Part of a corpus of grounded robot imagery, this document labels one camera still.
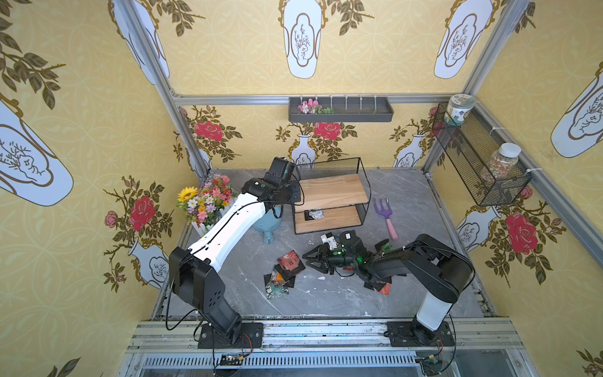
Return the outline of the green grape oolong tea bag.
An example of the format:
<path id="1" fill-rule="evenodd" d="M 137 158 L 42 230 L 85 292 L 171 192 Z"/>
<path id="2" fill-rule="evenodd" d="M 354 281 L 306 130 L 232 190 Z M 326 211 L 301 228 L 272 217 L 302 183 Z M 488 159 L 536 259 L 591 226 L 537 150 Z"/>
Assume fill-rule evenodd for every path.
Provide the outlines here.
<path id="1" fill-rule="evenodd" d="M 375 245 L 375 251 L 377 254 L 388 254 L 393 250 L 392 244 L 389 239 L 382 240 Z"/>

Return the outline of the pink red tea bag floor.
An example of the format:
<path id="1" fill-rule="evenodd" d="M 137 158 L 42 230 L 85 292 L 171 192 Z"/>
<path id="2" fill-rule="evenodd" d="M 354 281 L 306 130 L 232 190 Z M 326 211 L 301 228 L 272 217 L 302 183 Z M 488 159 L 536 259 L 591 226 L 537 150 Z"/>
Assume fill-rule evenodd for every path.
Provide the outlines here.
<path id="1" fill-rule="evenodd" d="M 306 267 L 295 251 L 290 251 L 286 255 L 277 259 L 280 268 L 290 274 L 297 274 L 303 271 Z"/>

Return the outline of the da hong pao tea bag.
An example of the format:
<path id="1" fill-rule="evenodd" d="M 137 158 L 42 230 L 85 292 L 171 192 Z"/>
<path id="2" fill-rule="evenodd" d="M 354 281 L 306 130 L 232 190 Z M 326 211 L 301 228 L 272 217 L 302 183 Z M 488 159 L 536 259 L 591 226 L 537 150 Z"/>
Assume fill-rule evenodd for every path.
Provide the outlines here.
<path id="1" fill-rule="evenodd" d="M 376 283 L 365 282 L 364 287 L 371 291 L 378 292 L 382 295 L 390 295 L 391 283 L 381 281 Z"/>

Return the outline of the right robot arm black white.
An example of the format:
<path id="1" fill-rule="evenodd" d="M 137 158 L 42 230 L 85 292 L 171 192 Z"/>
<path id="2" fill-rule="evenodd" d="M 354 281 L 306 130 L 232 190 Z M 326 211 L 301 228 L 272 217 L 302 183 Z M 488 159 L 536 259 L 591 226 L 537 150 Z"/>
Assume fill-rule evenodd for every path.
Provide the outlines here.
<path id="1" fill-rule="evenodd" d="M 426 296 L 412 321 L 389 322 L 384 336 L 392 347 L 450 347 L 455 336 L 444 323 L 452 306 L 471 285 L 475 268 L 461 253 L 439 240 L 421 234 L 403 248 L 388 248 L 385 239 L 370 251 L 355 231 L 339 236 L 327 233 L 322 244 L 306 252 L 306 265 L 323 274 L 351 267 L 364 281 L 364 287 L 380 292 L 394 276 L 415 277 L 426 289 Z"/>

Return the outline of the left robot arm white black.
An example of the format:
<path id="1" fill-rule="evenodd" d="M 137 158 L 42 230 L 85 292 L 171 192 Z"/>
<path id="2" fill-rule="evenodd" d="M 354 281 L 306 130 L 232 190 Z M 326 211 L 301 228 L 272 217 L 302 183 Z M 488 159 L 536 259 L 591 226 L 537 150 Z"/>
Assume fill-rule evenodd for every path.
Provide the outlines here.
<path id="1" fill-rule="evenodd" d="M 169 288 L 211 325 L 214 334 L 230 346 L 242 337 L 242 318 L 225 299 L 225 284 L 218 275 L 223 262 L 243 235 L 269 211 L 302 198 L 296 165 L 274 158 L 262 178 L 243 185 L 232 207 L 218 223 L 189 248 L 175 248 L 169 257 Z"/>

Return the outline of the white black tea bag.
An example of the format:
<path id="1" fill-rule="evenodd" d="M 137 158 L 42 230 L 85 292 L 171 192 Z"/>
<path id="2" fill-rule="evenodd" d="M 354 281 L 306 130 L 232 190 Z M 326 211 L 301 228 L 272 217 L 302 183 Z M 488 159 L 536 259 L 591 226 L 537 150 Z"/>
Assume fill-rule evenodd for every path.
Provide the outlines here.
<path id="1" fill-rule="evenodd" d="M 306 221 L 316 221 L 324 218 L 324 212 L 320 209 L 315 210 L 305 210 L 304 211 L 304 219 Z"/>

